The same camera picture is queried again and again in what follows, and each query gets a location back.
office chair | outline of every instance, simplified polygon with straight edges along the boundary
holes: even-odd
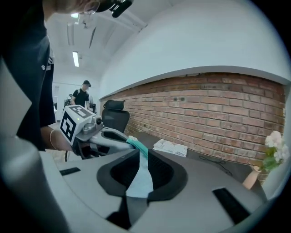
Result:
[[[108,100],[104,104],[102,121],[105,127],[124,132],[129,121],[129,112],[123,111],[125,101]]]

person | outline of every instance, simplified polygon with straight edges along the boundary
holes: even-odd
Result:
[[[89,90],[89,87],[91,87],[91,84],[88,80],[85,80],[82,84],[82,88],[75,90],[73,93],[73,97],[71,98],[71,105],[79,104],[83,107],[85,107],[85,103],[87,106],[87,109],[90,110],[89,106],[89,94],[87,90]]]
[[[40,151],[71,150],[55,123],[52,101],[53,55],[45,22],[54,14],[93,13],[106,0],[26,0],[13,9],[13,26],[4,24],[2,58],[12,77],[31,101],[17,136]]]

ceiling light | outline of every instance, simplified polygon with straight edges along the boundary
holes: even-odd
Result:
[[[79,14],[78,13],[71,14],[71,17],[77,19],[79,17]]]
[[[76,67],[79,67],[79,58],[78,58],[78,52],[73,52],[73,58],[74,58],[74,64]]]

